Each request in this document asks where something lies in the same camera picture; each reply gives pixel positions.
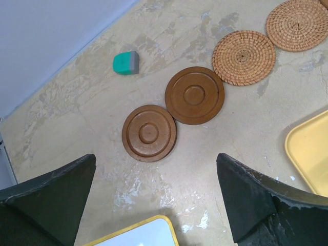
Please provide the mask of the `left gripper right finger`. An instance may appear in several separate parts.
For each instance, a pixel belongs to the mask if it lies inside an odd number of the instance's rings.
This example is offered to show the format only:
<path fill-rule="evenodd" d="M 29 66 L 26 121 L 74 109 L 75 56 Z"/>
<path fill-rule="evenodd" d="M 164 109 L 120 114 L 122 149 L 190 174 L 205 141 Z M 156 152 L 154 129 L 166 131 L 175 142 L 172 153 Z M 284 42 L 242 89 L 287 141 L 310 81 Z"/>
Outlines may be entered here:
<path fill-rule="evenodd" d="M 216 163 L 235 243 L 327 245 L 326 197 L 277 181 L 225 153 Z"/>

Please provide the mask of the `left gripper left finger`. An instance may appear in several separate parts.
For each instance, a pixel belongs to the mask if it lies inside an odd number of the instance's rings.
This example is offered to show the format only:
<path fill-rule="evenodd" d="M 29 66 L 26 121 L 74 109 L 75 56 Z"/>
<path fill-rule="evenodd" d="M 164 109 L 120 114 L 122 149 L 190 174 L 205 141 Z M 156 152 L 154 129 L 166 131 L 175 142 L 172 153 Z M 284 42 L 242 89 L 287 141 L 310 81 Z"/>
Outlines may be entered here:
<path fill-rule="evenodd" d="M 95 170 L 87 154 L 1 190 L 1 245 L 74 245 Z"/>

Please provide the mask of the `dark wooden saucer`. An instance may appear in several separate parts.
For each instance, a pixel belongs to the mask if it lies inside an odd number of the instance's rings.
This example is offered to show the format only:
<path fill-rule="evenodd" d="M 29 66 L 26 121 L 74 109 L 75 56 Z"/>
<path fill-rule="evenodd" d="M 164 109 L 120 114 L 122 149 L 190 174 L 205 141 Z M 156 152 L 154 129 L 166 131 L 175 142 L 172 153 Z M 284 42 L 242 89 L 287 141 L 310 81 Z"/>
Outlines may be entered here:
<path fill-rule="evenodd" d="M 157 105 L 144 105 L 126 118 L 122 143 L 127 153 L 142 162 L 165 158 L 177 140 L 177 125 L 171 114 Z"/>
<path fill-rule="evenodd" d="M 220 77 L 205 67 L 188 67 L 176 73 L 165 91 L 169 113 L 179 122 L 200 125 L 213 119 L 225 98 Z"/>

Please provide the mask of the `woven rattan coaster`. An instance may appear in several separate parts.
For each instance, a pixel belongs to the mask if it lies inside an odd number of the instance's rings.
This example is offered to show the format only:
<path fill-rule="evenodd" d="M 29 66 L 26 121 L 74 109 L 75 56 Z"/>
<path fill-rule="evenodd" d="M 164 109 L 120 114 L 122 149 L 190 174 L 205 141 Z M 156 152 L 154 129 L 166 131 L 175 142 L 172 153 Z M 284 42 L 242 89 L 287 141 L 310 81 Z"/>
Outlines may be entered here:
<path fill-rule="evenodd" d="M 212 54 L 214 72 L 233 86 L 253 85 L 272 71 L 276 61 L 273 43 L 264 34 L 234 31 L 224 36 Z"/>
<path fill-rule="evenodd" d="M 327 8 L 320 1 L 286 1 L 268 15 L 265 31 L 279 49 L 309 50 L 327 38 Z"/>

